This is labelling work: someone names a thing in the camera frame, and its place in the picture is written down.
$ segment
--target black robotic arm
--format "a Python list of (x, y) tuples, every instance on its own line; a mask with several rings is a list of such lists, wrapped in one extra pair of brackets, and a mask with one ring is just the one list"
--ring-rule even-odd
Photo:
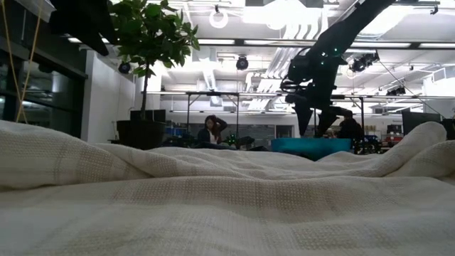
[[(395, 0), (365, 0), (355, 7), (355, 11), (349, 17), (324, 31), (305, 55), (298, 54), (291, 60), (287, 78), (282, 82), (281, 89), (289, 92), (286, 101), (295, 103), (294, 109), (299, 119), (301, 136), (306, 131), (313, 108), (322, 111), (317, 137), (321, 137), (337, 120), (337, 115), (350, 112), (350, 110), (332, 106), (331, 96), (336, 89), (334, 83), (338, 66), (347, 65), (343, 54), (352, 45), (357, 35), (384, 9), (395, 2)], [(300, 86), (310, 80), (307, 86)]]

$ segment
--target white textured blanket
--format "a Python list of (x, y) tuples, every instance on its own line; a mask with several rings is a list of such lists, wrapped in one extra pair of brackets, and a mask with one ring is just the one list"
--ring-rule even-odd
[(311, 162), (0, 122), (0, 255), (454, 255), (444, 137), (426, 123), (384, 155)]

